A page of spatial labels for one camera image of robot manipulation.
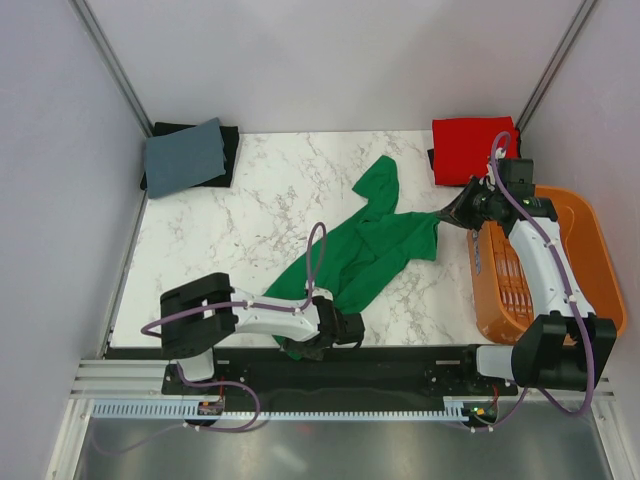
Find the green polo shirt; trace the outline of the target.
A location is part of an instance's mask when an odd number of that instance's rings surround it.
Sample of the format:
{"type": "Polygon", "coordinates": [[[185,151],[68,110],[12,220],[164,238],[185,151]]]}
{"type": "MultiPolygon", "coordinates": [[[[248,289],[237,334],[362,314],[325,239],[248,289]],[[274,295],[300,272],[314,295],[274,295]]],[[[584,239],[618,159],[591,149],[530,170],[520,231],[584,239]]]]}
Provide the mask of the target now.
{"type": "Polygon", "coordinates": [[[321,266],[315,285],[333,295],[343,314],[364,311],[411,260],[437,256],[434,213],[395,212],[399,200],[396,162],[380,157],[353,186],[366,205],[329,231],[327,245],[316,241],[312,261],[321,266]]]}

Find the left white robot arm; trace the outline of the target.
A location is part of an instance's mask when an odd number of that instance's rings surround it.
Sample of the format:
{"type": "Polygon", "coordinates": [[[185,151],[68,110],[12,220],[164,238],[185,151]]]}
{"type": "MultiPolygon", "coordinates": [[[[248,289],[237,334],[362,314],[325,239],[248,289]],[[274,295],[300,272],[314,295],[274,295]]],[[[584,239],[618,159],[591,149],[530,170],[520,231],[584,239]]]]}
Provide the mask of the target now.
{"type": "Polygon", "coordinates": [[[316,288],[304,300],[267,298],[232,287],[226,273],[163,293],[160,309],[162,357],[176,360],[198,393],[218,385],[214,347],[232,335],[279,337],[292,358],[321,360],[336,345],[359,346],[365,333],[361,315],[342,313],[326,290],[316,288]]]}

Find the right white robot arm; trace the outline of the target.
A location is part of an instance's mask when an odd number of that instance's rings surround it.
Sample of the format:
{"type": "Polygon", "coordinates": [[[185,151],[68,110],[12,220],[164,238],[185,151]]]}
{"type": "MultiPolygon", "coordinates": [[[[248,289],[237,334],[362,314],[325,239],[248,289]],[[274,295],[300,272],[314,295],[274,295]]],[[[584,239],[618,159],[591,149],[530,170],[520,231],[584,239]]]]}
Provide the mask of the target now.
{"type": "Polygon", "coordinates": [[[596,217],[562,189],[508,188],[472,178],[437,214],[468,232],[477,325],[490,341],[472,347],[459,384],[588,394],[625,323],[596,217]]]}

